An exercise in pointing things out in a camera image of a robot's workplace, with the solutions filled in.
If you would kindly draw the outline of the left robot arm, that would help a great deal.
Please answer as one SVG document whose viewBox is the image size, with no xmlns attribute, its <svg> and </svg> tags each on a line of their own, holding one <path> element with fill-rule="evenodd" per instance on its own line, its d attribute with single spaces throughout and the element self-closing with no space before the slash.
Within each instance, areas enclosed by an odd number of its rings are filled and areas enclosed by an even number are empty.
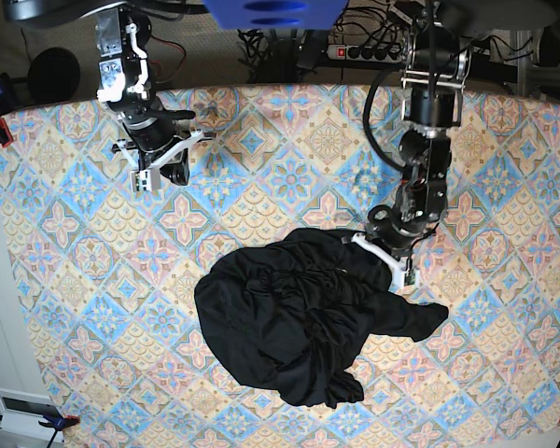
<svg viewBox="0 0 560 448">
<path fill-rule="evenodd" d="M 401 82 L 411 94 L 402 118 L 412 126 L 399 142 L 401 163 L 383 152 L 371 130 L 371 108 L 386 73 L 372 82 L 363 130 L 374 152 L 402 179 L 395 204 L 372 208 L 366 230 L 351 240 L 388 266 L 395 287 L 418 283 L 413 250 L 446 216 L 452 162 L 447 132 L 462 121 L 473 36 L 491 29 L 528 32 L 559 20 L 560 1 L 427 1 L 413 20 L 403 53 Z"/>
</svg>

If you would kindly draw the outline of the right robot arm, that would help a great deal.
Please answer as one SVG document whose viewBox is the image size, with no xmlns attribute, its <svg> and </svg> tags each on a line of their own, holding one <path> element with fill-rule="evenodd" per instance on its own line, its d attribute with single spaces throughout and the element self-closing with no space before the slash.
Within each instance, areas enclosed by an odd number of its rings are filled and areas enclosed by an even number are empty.
<svg viewBox="0 0 560 448">
<path fill-rule="evenodd" d="M 133 191 L 155 191 L 163 179 L 177 186 L 188 184 L 189 151 L 215 135 L 191 127 L 194 112 L 164 107 L 149 66 L 147 42 L 152 18 L 175 21 L 205 14 L 206 6 L 185 1 L 6 1 L 3 11 L 7 21 L 35 29 L 95 16 L 100 51 L 97 99 L 116 114 L 128 135 L 111 150 L 128 161 Z"/>
</svg>

